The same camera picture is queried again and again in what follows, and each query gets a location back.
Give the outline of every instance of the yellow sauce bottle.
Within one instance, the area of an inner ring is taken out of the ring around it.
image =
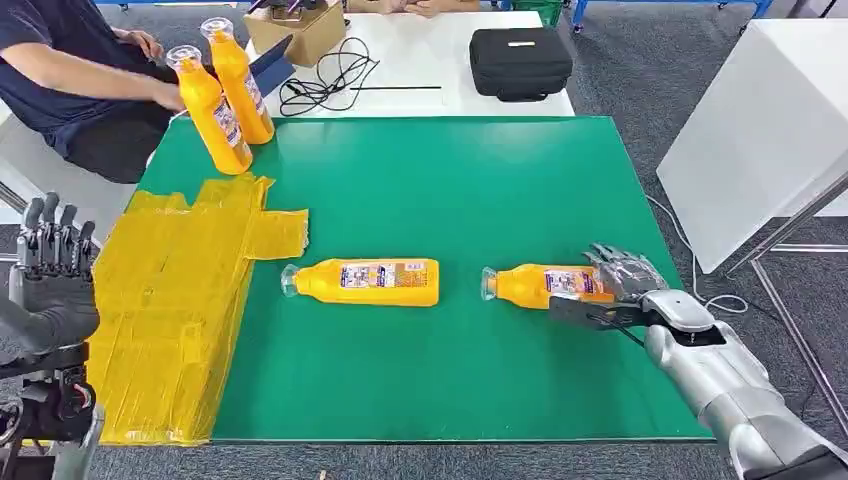
[[[486,267],[480,293],[484,300],[497,297],[520,307],[545,310],[553,294],[591,303],[615,301],[612,293],[604,291],[598,269],[589,266],[526,264],[505,272],[495,272]]]
[[[326,303],[431,307],[439,302],[439,262],[331,259],[307,268],[288,265],[282,285],[287,297],[310,295]]]
[[[177,72],[180,96],[215,168],[228,175],[238,175],[250,168],[253,154],[222,95],[221,85],[203,68],[200,50],[191,45],[174,47],[168,52],[167,62]]]
[[[210,18],[200,25],[200,31],[209,40],[212,65],[227,101],[236,112],[245,140],[251,145],[268,143],[274,137],[274,124],[250,73],[247,53],[233,36],[233,22],[226,18]]]

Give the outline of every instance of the bottle label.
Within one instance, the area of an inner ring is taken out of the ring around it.
[[[596,281],[588,272],[545,270],[545,287],[551,294],[601,293],[595,288]]]
[[[244,80],[244,86],[247,87],[247,94],[253,100],[256,111],[260,115],[265,113],[265,102],[262,101],[262,92],[259,91],[259,85],[256,85],[256,79],[253,78],[253,74],[249,70],[247,72],[247,78]]]
[[[347,263],[342,265],[342,288],[426,287],[427,265],[411,263]]]
[[[224,135],[227,136],[227,143],[231,147],[235,147],[241,140],[241,129],[238,128],[236,116],[233,114],[233,110],[230,108],[230,104],[227,103],[226,98],[221,97],[221,104],[215,109],[214,116],[215,121],[218,122],[218,126],[221,127]]]

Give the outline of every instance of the person's arm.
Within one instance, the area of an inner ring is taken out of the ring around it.
[[[112,29],[112,32],[115,34],[116,37],[118,37],[118,40],[123,39],[124,37],[126,37],[130,33],[128,31],[124,30],[123,28],[112,27],[112,26],[110,26],[109,28]]]
[[[432,18],[445,12],[478,12],[480,2],[478,0],[421,0],[407,5],[404,10]]]
[[[392,13],[396,8],[391,0],[348,0],[347,11],[351,13]]]
[[[175,85],[69,55],[43,43],[19,43],[0,50],[0,57],[36,84],[83,97],[150,100],[170,110],[183,110]]]

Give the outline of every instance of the cardboard box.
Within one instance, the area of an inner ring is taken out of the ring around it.
[[[323,4],[315,10],[303,10],[296,19],[286,19],[285,9],[260,8],[244,16],[244,24],[262,55],[287,35],[293,34],[286,58],[295,65],[311,67],[321,55],[333,49],[345,35],[342,2]]]

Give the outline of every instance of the person's hand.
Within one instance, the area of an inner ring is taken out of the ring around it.
[[[173,112],[181,112],[185,110],[183,97],[180,96],[180,89],[176,85],[154,80],[151,100],[162,105],[163,107]]]
[[[119,35],[119,38],[124,43],[138,45],[148,60],[159,58],[165,53],[165,49],[162,48],[162,45],[156,41],[153,35],[142,30],[124,30]]]
[[[406,6],[406,0],[378,0],[378,13],[388,15],[390,13],[402,12]]]
[[[420,0],[404,7],[404,11],[415,13],[422,17],[433,18],[441,12],[454,10],[455,0]]]

